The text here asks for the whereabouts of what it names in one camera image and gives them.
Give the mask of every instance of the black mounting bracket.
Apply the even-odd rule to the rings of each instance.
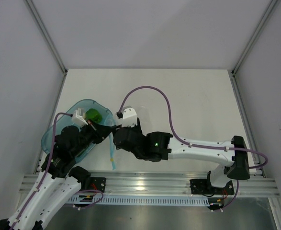
[[[234,195],[233,182],[229,181],[224,188],[216,188],[210,185],[208,179],[192,179],[190,180],[191,194],[195,195],[224,195],[226,190],[228,195]]]
[[[94,189],[92,186],[94,184],[97,188],[97,190],[101,192],[105,192],[105,186],[106,186],[106,178],[105,177],[91,177],[90,179],[90,185],[88,189]]]

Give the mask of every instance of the white robotic arm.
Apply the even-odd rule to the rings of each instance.
[[[232,140],[216,142],[180,139],[184,141],[174,138],[170,133],[162,132],[144,136],[136,111],[131,107],[124,108],[122,126],[114,134],[116,147],[132,152],[138,159],[153,162],[194,159],[220,164],[208,174],[208,186],[213,188],[224,188],[231,179],[250,178],[247,153],[232,150],[235,147],[246,148],[242,137],[235,136]]]
[[[91,180],[90,173],[77,166],[70,171],[66,179],[53,179],[52,175],[47,173],[37,189],[43,174],[44,172],[39,173],[34,187],[18,210],[9,219],[0,221],[1,230],[9,230],[12,227],[14,230],[44,230],[60,208],[75,193],[88,188]]]

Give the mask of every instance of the metal extrusion rail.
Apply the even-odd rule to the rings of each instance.
[[[105,199],[101,204],[141,205],[142,202],[146,202],[147,205],[154,205],[153,202],[158,201],[158,205],[206,205],[205,197],[191,194],[189,182],[190,179],[205,179],[206,173],[92,172],[91,175],[106,178],[104,194],[109,199]],[[20,193],[28,193],[36,179],[35,174],[25,175]],[[252,176],[249,180],[239,183],[238,197],[277,198],[279,196],[274,179]]]

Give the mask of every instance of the cable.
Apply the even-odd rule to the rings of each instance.
[[[82,191],[78,191],[76,194],[79,194],[79,193],[100,193],[101,194],[101,198],[89,205],[86,205],[85,207],[77,207],[75,205],[73,206],[70,206],[70,207],[74,207],[74,208],[77,208],[79,211],[82,210],[82,209],[86,209],[86,208],[89,208],[89,207],[92,207],[94,205],[96,205],[97,203],[99,203],[100,201],[102,201],[103,197],[104,197],[104,194],[103,192],[101,192],[100,190],[96,190],[96,189],[89,189],[89,190],[82,190]]]
[[[206,196],[206,197],[213,197],[215,194],[212,195],[205,195],[200,189],[198,189],[195,185],[193,186],[195,189],[197,189],[199,191],[199,193],[201,193],[201,195]]]
[[[225,194],[224,194],[225,190],[222,190],[222,199],[220,200],[222,202],[222,205],[225,205]]]
[[[120,106],[120,109],[119,109],[119,113],[122,112],[122,109],[123,109],[123,106],[127,100],[127,98],[132,94],[134,93],[135,91],[137,90],[140,90],[140,89],[152,89],[152,90],[155,90],[157,92],[159,92],[161,95],[163,95],[163,97],[165,98],[166,100],[166,103],[167,103],[167,107],[168,107],[168,114],[169,114],[169,124],[170,124],[170,129],[174,135],[174,137],[181,143],[185,144],[185,145],[188,145],[188,146],[192,146],[192,147],[196,147],[196,148],[203,148],[203,149],[210,149],[210,150],[237,150],[237,151],[245,151],[245,152],[252,152],[254,154],[257,154],[259,156],[262,156],[264,159],[265,159],[265,162],[260,164],[260,165],[256,165],[256,166],[250,166],[249,169],[256,169],[256,168],[261,168],[263,166],[265,166],[266,164],[268,164],[268,157],[261,153],[261,152],[258,152],[258,151],[255,151],[255,150],[252,150],[252,149],[244,149],[244,148],[229,148],[229,149],[226,149],[226,147],[214,147],[214,146],[207,146],[207,145],[196,145],[196,144],[190,144],[189,142],[187,141],[184,141],[182,140],[178,135],[177,133],[174,131],[174,127],[173,127],[173,123],[172,123],[172,115],[171,115],[171,107],[170,107],[170,102],[169,102],[169,99],[167,98],[167,96],[162,92],[162,90],[156,88],[156,87],[153,87],[153,86],[140,86],[140,87],[137,87],[133,90],[131,90],[124,98],[121,106]]]
[[[96,186],[94,183],[92,183],[92,184],[90,184],[90,185],[91,185],[91,187],[93,187],[94,190],[98,190],[97,186]]]
[[[236,199],[236,197],[238,195],[238,190],[239,190],[239,180],[237,180],[236,192],[235,192],[235,195],[233,196],[233,199],[231,199],[231,201],[228,202],[222,209],[224,209],[225,207],[229,207],[231,205],[231,203],[233,203],[233,201]]]
[[[224,189],[224,192],[225,192],[225,195],[226,195],[226,197],[224,198],[224,200],[225,200],[228,197],[228,193],[227,193],[226,189]]]
[[[50,151],[50,154],[49,154],[48,164],[46,165],[45,173],[43,174],[40,182],[38,183],[38,186],[36,187],[37,190],[33,191],[33,193],[30,195],[30,197],[25,202],[24,206],[21,208],[19,214],[16,217],[17,220],[21,217],[21,215],[23,214],[24,210],[26,209],[26,207],[28,206],[28,204],[30,203],[30,201],[32,200],[32,198],[34,197],[36,192],[39,191],[39,188],[42,185],[42,183],[44,182],[44,179],[45,179],[45,177],[46,177],[46,175],[47,175],[47,173],[49,171],[49,168],[50,168],[50,165],[51,165],[52,156],[53,156],[54,143],[55,143],[56,121],[57,121],[58,116],[60,116],[60,115],[72,116],[72,114],[67,114],[67,113],[58,113],[58,114],[56,114],[56,116],[54,118],[54,122],[53,122],[53,133],[52,133],[51,151]],[[17,224],[17,222],[14,222],[9,230],[13,230],[13,228],[15,227],[16,224]]]

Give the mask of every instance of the white bracket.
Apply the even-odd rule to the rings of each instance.
[[[217,168],[211,170],[211,185],[216,188],[224,188],[226,184],[231,180],[224,173],[225,167],[218,165]]]
[[[137,125],[137,113],[133,108],[126,108],[123,111],[122,127],[134,127]]]
[[[82,108],[78,108],[74,111],[72,115],[72,122],[77,124],[80,127],[88,125],[87,121],[85,120],[86,114],[85,110]]]

